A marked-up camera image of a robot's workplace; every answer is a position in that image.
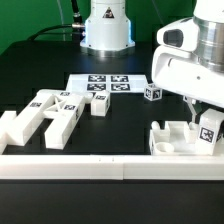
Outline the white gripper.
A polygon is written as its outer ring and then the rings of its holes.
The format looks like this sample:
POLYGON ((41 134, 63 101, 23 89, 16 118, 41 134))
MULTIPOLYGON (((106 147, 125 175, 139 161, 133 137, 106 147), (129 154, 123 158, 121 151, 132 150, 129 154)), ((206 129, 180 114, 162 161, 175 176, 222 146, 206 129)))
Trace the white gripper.
POLYGON ((201 112, 196 100, 224 108, 224 23, 181 19, 161 28, 157 42, 152 80, 164 90, 190 97, 193 123, 201 112))

